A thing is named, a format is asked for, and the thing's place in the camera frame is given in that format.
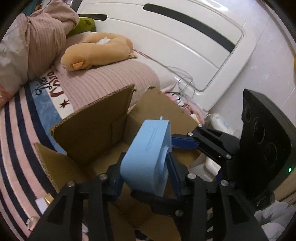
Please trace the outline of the light blue plastic box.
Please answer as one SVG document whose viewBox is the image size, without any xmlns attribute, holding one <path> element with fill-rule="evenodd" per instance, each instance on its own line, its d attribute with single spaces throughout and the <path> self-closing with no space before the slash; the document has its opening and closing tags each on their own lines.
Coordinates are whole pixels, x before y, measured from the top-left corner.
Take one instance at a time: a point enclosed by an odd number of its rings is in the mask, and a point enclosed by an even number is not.
<svg viewBox="0 0 296 241">
<path fill-rule="evenodd" d="M 170 121 L 145 120 L 120 165 L 120 174 L 130 190 L 162 197 L 169 174 L 166 156 L 170 151 Z"/>
</svg>

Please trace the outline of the striped bed blanket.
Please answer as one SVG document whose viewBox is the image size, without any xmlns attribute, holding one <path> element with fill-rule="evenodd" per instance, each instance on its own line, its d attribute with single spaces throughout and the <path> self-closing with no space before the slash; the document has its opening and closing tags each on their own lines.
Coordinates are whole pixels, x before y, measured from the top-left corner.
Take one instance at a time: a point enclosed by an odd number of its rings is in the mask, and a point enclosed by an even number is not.
<svg viewBox="0 0 296 241">
<path fill-rule="evenodd" d="M 50 128 L 74 111 L 59 78 L 51 66 L 1 108 L 1 216 L 17 240 L 27 239 L 27 221 L 41 215 L 36 200 L 57 194 L 34 143 L 65 152 L 50 135 Z"/>
</svg>

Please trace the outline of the brown cardboard box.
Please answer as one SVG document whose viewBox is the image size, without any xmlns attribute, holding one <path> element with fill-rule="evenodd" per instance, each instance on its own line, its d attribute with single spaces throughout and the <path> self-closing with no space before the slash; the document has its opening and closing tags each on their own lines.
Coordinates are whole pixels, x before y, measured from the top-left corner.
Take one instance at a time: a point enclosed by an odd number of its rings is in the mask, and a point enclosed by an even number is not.
<svg viewBox="0 0 296 241">
<path fill-rule="evenodd" d="M 35 143 L 42 167 L 59 193 L 69 182 L 84 183 L 106 173 L 128 149 L 144 120 L 163 117 L 177 134 L 192 131 L 197 122 L 157 88 L 149 88 L 137 104 L 130 106 L 134 85 L 128 85 L 69 115 L 50 129 L 51 137 L 65 151 L 60 154 Z M 83 218 L 88 217 L 87 200 Z M 113 240 L 133 240 L 133 222 L 124 214 L 131 208 L 151 212 L 147 205 L 132 200 L 127 187 L 116 202 L 108 203 Z"/>
</svg>

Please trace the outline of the white bed headboard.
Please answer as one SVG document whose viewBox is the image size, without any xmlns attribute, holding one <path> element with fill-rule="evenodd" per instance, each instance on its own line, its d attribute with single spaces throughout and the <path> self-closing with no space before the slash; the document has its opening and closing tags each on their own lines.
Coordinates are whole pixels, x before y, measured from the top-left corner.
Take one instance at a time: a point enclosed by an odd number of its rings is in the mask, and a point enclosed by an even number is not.
<svg viewBox="0 0 296 241">
<path fill-rule="evenodd" d="M 181 74 L 180 88 L 209 111 L 256 47 L 253 31 L 216 1 L 74 1 L 96 30 L 124 35 L 136 50 Z"/>
</svg>

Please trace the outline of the pink ribbed pillow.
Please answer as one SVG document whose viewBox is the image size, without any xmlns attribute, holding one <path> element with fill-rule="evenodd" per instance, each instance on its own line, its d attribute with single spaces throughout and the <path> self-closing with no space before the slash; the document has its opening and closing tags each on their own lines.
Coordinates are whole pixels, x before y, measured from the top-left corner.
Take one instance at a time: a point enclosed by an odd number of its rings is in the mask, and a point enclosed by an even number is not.
<svg viewBox="0 0 296 241">
<path fill-rule="evenodd" d="M 68 37 L 64 49 L 53 62 L 55 75 L 74 110 L 131 84 L 135 85 L 130 102 L 130 106 L 133 106 L 149 87 L 160 87 L 159 78 L 152 68 L 137 59 L 97 66 L 89 70 L 66 71 L 60 63 L 61 57 L 68 47 L 82 41 L 87 34 Z"/>
</svg>

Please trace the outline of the tan plush toy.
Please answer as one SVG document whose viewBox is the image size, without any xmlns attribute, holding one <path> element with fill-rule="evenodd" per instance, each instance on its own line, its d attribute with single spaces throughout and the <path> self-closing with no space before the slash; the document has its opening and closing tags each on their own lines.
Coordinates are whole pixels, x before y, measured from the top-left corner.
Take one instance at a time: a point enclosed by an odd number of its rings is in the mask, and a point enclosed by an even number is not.
<svg viewBox="0 0 296 241">
<path fill-rule="evenodd" d="M 82 42 L 66 49 L 60 63 L 67 71 L 88 70 L 129 59 L 133 43 L 125 36 L 113 33 L 89 33 Z"/>
</svg>

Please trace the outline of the green plush toy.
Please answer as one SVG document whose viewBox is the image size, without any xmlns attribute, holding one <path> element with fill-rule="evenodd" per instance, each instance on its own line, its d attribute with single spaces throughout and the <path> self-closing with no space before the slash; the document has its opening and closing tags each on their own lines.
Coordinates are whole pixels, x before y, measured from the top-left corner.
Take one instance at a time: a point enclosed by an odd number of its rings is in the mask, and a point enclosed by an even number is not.
<svg viewBox="0 0 296 241">
<path fill-rule="evenodd" d="M 95 28 L 95 21 L 92 18 L 81 17 L 79 18 L 78 25 L 74 29 L 72 29 L 67 36 L 70 37 L 76 34 L 89 32 L 89 31 L 92 31 L 94 28 Z"/>
</svg>

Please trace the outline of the striped rolled duvet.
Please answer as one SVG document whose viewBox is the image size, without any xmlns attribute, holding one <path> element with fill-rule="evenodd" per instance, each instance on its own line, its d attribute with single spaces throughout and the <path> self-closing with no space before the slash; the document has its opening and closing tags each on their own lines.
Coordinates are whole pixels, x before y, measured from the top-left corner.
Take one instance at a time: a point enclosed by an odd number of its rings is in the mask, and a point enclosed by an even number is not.
<svg viewBox="0 0 296 241">
<path fill-rule="evenodd" d="M 78 23 L 78 14 L 63 1 L 17 16 L 1 40 L 1 106 L 49 69 Z"/>
</svg>

